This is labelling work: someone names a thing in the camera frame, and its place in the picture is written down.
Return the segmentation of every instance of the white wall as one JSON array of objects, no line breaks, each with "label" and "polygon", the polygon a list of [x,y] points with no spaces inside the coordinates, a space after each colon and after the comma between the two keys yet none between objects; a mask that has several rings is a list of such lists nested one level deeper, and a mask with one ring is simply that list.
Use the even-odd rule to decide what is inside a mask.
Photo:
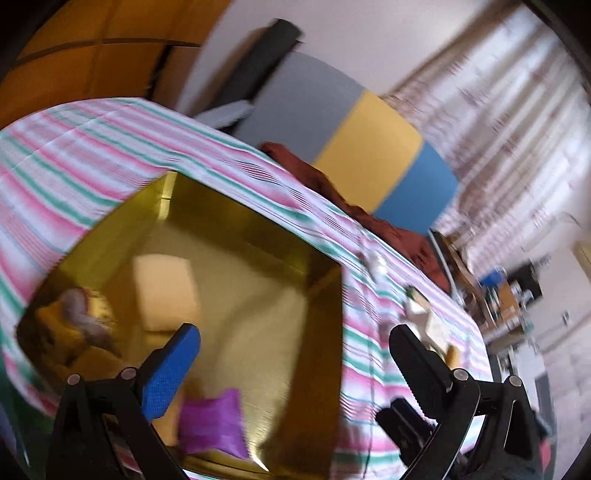
[{"label": "white wall", "polygon": [[571,317],[569,330],[591,313],[591,283],[572,249],[562,248],[554,252],[549,268],[541,273],[540,286],[543,298],[529,314],[534,337],[544,349],[567,332],[561,327],[565,310]]},{"label": "white wall", "polygon": [[274,18],[300,27],[299,50],[387,93],[455,38],[491,0],[235,0],[211,33],[176,110],[195,114],[212,81]]}]

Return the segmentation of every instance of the pink and green striped cloth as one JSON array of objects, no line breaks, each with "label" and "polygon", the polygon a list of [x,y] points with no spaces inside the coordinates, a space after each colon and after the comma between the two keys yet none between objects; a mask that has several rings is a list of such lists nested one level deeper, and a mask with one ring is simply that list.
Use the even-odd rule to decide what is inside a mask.
[{"label": "pink and green striped cloth", "polygon": [[[56,402],[15,338],[28,302],[86,232],[167,170],[247,205],[342,265],[341,416],[332,478],[395,479],[405,471],[374,415],[398,396],[417,406],[388,350],[407,285],[447,322],[463,366],[476,379],[491,380],[471,318],[400,254],[266,155],[143,99],[95,99],[34,113],[0,132],[2,353],[10,379],[32,405],[51,414]],[[360,260],[369,251],[388,262],[388,278],[378,286]],[[475,420],[465,449],[480,427]]]}]

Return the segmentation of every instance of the curtain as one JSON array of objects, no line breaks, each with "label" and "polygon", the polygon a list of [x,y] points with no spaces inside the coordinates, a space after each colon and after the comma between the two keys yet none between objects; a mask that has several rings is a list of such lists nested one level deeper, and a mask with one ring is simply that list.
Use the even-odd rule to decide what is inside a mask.
[{"label": "curtain", "polygon": [[591,108],[574,60],[527,7],[497,4],[384,100],[455,172],[435,228],[476,275],[567,202],[591,162]]}]

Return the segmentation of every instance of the metallic tray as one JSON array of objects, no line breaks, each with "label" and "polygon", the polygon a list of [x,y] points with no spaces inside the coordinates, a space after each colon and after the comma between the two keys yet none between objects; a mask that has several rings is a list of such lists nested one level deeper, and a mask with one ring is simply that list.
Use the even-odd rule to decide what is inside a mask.
[{"label": "metallic tray", "polygon": [[65,289],[109,299],[124,359],[139,364],[171,334],[139,326],[131,258],[188,258],[200,291],[202,350],[187,376],[190,397],[241,392],[252,460],[218,451],[180,456],[217,478],[327,478],[336,442],[342,362],[340,266],[273,221],[188,177],[169,172],[117,208],[54,269],[17,329],[38,356],[35,310]]}]

